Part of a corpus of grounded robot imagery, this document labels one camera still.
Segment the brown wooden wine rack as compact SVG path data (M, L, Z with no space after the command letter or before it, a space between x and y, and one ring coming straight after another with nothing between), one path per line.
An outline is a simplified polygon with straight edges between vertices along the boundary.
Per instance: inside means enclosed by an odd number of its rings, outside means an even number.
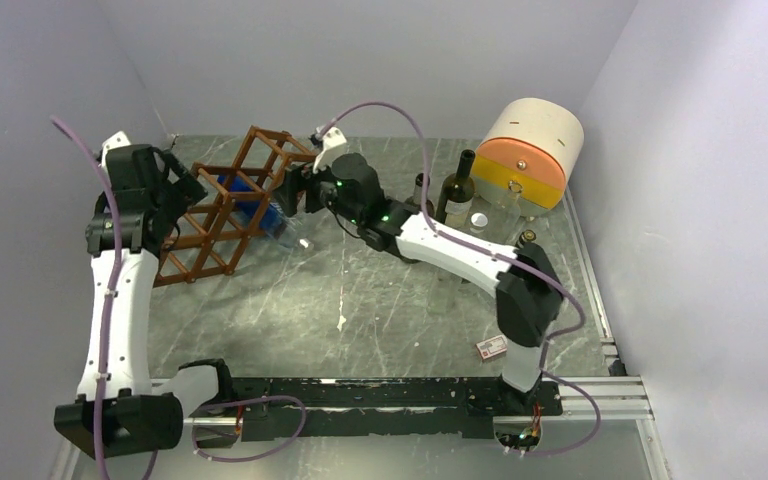
M250 241L266 235L259 223L288 168L311 164L315 157L287 131L252 126L232 161L195 161L190 172L208 197L189 208L167 238L154 285L233 274Z

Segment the green glass wine bottle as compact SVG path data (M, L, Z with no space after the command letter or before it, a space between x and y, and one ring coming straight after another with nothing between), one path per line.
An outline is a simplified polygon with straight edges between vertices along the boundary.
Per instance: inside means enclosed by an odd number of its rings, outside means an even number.
M476 154L471 149L460 153L457 169L442 184L434 219L445 226L460 229L467 221L475 195L471 169Z

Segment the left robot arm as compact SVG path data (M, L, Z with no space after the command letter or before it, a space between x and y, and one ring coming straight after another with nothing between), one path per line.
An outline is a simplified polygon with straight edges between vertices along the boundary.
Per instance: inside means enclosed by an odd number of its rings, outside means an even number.
M55 430L91 458L176 447L200 407L221 416L237 388L221 359L182 365L155 386L148 368L151 292L166 238L204 187L170 152L119 131L97 165L107 188L85 229L94 281L91 337L76 398L54 411Z

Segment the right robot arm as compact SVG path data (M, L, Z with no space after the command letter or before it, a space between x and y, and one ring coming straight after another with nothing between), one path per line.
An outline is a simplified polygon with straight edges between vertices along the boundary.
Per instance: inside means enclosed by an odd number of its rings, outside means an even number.
M353 224L371 249L438 267L489 294L507 343L500 402L513 414L536 403L544 377L541 348L562 304L557 276L541 247L482 241L426 220L417 207L386 195L376 170L356 153L338 157L321 171L289 167L273 197L288 216L326 209Z

